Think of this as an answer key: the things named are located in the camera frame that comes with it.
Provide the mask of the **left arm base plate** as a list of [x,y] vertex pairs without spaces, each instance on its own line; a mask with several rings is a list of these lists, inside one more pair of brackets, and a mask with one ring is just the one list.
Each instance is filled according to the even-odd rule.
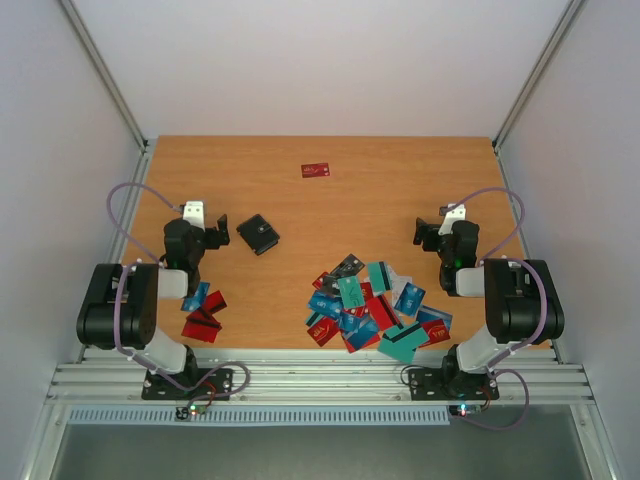
[[214,387],[215,398],[227,401],[231,388],[234,386],[233,370],[222,368],[196,386],[206,371],[206,368],[197,368],[193,373],[183,372],[171,375],[172,381],[147,371],[143,381],[141,398],[148,401],[187,401],[199,396],[209,398],[213,392],[212,387]]

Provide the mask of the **black leather card holder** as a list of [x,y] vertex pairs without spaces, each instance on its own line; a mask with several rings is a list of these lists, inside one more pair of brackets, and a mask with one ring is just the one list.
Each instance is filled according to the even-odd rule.
[[257,256],[277,245],[280,240],[279,234],[260,214],[240,223],[236,231]]

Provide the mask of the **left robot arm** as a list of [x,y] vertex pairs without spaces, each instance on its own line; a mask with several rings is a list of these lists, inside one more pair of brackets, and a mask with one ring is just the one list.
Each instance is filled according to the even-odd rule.
[[196,299],[205,252],[229,242],[225,215],[215,227],[196,217],[174,219],[164,227],[165,254],[158,261],[97,265],[78,315],[78,339],[85,346],[116,350],[145,367],[152,388],[192,397],[208,375],[198,367],[191,347],[172,340],[157,325],[158,301]]

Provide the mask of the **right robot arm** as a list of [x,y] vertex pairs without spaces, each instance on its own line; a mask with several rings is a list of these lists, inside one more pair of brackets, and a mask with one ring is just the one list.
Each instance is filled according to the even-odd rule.
[[479,231],[467,220],[440,225],[416,220],[413,243],[440,258],[441,288],[450,296],[482,298],[485,324],[451,347],[440,367],[408,370],[414,400],[496,400],[497,365],[564,331],[564,312],[546,262],[487,258],[478,266]]

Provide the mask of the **teal card front pile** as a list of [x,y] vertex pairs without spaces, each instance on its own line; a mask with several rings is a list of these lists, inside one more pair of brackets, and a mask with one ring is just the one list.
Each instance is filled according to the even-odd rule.
[[417,322],[395,325],[384,331],[378,351],[403,364],[412,364],[416,350],[428,341],[424,328]]

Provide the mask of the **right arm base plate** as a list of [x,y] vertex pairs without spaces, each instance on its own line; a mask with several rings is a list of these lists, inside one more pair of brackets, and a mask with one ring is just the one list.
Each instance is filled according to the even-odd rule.
[[485,374],[446,374],[441,368],[411,368],[408,383],[414,401],[481,401],[500,397],[498,388],[490,384]]

